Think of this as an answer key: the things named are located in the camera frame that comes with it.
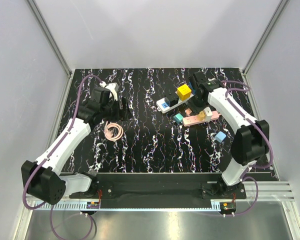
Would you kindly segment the teal plug adapter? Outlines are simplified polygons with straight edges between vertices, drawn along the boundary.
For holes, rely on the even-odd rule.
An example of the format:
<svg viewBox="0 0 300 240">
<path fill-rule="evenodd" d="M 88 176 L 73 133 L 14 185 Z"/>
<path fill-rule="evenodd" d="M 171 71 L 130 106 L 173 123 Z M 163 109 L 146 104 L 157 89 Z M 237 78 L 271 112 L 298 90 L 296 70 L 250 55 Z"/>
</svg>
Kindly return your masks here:
<svg viewBox="0 0 300 240">
<path fill-rule="evenodd" d="M 173 116 L 173 120 L 177 123 L 180 124 L 183 121 L 183 115 L 181 113 L 178 113 Z"/>
</svg>

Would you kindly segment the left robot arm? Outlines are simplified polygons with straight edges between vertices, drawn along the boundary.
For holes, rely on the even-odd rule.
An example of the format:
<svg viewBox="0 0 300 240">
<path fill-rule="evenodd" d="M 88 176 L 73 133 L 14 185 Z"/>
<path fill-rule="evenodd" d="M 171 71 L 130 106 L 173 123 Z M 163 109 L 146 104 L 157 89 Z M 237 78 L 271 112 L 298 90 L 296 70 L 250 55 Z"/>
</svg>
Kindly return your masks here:
<svg viewBox="0 0 300 240">
<path fill-rule="evenodd" d="M 98 193 L 97 180 L 88 173 L 62 175 L 62 169 L 82 140 L 94 128 L 106 121 L 108 124 L 128 120 L 132 114 L 127 100 L 118 98 L 116 83 L 95 87 L 90 98 L 76 106 L 74 116 L 52 145 L 35 161 L 25 161 L 21 166 L 23 194 L 31 195 L 51 205 L 62 197 L 82 193 L 93 198 Z"/>
</svg>

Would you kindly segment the yellow cube socket adapter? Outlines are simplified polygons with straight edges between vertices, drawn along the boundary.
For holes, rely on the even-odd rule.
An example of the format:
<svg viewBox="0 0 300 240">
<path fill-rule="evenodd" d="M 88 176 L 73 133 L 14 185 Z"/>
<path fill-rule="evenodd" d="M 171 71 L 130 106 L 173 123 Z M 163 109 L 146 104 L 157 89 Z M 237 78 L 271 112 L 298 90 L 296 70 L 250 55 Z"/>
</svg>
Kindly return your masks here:
<svg viewBox="0 0 300 240">
<path fill-rule="evenodd" d="M 177 95 L 181 101 L 187 100 L 191 94 L 192 90 L 187 84 L 183 84 L 177 88 Z"/>
</svg>

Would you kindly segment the pink plug adapter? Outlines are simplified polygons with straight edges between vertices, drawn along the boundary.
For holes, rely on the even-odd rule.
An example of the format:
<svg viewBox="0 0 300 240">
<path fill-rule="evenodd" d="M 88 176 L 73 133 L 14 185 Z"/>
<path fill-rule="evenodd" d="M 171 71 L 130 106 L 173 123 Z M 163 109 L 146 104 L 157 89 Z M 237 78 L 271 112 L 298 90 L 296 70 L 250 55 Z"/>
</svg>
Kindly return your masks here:
<svg viewBox="0 0 300 240">
<path fill-rule="evenodd" d="M 187 117 L 188 117 L 188 116 L 191 116 L 191 115 L 193 114 L 193 111 L 192 111 L 190 108 L 187 108 L 187 109 L 185 110 L 185 114 L 186 114 Z"/>
</svg>

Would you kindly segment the small yellow plug adapter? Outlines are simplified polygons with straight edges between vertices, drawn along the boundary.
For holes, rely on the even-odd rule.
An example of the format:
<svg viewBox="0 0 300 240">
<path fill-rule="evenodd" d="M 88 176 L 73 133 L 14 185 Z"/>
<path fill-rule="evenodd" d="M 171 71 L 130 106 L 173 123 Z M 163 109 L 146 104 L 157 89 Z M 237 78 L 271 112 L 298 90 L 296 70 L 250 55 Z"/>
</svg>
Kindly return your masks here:
<svg viewBox="0 0 300 240">
<path fill-rule="evenodd" d="M 197 115 L 197 118 L 199 121 L 204 121 L 205 120 L 205 113 L 204 111 L 200 111 L 199 114 Z"/>
</svg>

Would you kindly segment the white multicolour power strip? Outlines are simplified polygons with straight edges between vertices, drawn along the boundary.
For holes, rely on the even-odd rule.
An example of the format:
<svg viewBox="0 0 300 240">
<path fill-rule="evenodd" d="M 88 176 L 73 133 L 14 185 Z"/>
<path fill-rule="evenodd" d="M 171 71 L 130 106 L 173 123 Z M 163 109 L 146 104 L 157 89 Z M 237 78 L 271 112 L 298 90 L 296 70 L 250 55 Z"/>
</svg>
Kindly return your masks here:
<svg viewBox="0 0 300 240">
<path fill-rule="evenodd" d="M 189 101 L 194 95 L 191 93 L 190 96 L 185 99 L 181 100 L 177 93 L 173 93 L 172 91 L 168 90 L 164 92 L 164 97 L 159 99 L 156 102 L 156 108 L 161 113 L 165 114 L 169 111 L 179 107 L 180 105 Z"/>
</svg>

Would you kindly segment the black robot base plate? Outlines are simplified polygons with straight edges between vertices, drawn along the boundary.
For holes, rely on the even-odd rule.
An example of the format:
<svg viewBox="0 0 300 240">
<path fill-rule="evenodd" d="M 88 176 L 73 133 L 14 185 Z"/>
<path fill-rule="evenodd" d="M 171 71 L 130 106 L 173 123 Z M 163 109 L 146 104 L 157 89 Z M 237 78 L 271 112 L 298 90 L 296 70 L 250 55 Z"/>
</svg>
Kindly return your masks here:
<svg viewBox="0 0 300 240">
<path fill-rule="evenodd" d="M 71 199 L 96 200 L 102 209 L 203 209 L 212 200 L 246 199 L 242 183 L 227 187 L 219 173 L 98 173 L 88 192 Z"/>
</svg>

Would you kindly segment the black cube socket adapter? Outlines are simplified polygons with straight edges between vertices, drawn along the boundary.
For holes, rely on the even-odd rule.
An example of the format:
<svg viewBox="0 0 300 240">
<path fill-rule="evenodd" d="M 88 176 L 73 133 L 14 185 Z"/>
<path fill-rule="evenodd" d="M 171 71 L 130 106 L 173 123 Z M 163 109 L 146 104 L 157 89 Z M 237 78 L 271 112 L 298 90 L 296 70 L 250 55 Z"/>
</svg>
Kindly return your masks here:
<svg viewBox="0 0 300 240">
<path fill-rule="evenodd" d="M 172 107 L 179 102 L 179 96 L 175 92 L 169 92 L 164 96 L 164 102 Z"/>
</svg>

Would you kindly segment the light blue plug adapter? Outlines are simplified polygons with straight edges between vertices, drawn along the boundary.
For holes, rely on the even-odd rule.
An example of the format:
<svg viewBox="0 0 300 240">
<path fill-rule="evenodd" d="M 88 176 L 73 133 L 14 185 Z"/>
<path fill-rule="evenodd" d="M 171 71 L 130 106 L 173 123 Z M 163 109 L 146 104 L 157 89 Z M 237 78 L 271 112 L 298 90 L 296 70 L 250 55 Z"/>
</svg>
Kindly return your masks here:
<svg viewBox="0 0 300 240">
<path fill-rule="evenodd" d="M 222 143 L 226 137 L 227 137 L 227 135 L 225 133 L 223 133 L 222 131 L 220 131 L 214 136 L 214 139 L 216 141 L 218 141 L 219 143 Z"/>
</svg>

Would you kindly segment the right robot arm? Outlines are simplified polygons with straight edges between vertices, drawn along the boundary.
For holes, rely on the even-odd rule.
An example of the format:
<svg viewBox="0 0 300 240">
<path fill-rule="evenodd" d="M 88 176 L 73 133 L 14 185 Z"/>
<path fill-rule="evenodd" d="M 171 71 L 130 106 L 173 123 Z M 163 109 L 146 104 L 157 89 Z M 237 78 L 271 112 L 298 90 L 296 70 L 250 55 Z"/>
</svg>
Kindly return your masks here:
<svg viewBox="0 0 300 240">
<path fill-rule="evenodd" d="M 237 103 L 231 92 L 248 92 L 244 88 L 226 88 L 225 81 L 209 80 L 202 72 L 189 77 L 195 91 L 194 104 L 211 106 L 217 110 L 231 127 L 234 138 L 230 148 L 231 161 L 218 181 L 217 192 L 222 198 L 229 198 L 235 192 L 235 185 L 251 169 L 266 169 L 273 161 L 273 150 L 269 141 L 270 126 L 266 120 L 257 120 Z"/>
</svg>

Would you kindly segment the white plug adapter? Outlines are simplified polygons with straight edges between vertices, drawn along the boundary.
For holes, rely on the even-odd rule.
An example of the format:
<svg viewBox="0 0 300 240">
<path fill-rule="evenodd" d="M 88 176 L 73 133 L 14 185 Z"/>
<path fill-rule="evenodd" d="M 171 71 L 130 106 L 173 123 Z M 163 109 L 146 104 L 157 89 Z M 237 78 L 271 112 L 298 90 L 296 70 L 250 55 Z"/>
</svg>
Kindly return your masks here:
<svg viewBox="0 0 300 240">
<path fill-rule="evenodd" d="M 213 116 L 213 112 L 212 110 L 210 109 L 210 107 L 206 107 L 203 109 L 203 113 L 204 113 L 204 120 L 206 122 L 209 122 L 211 119 L 212 119 L 212 116 Z"/>
</svg>

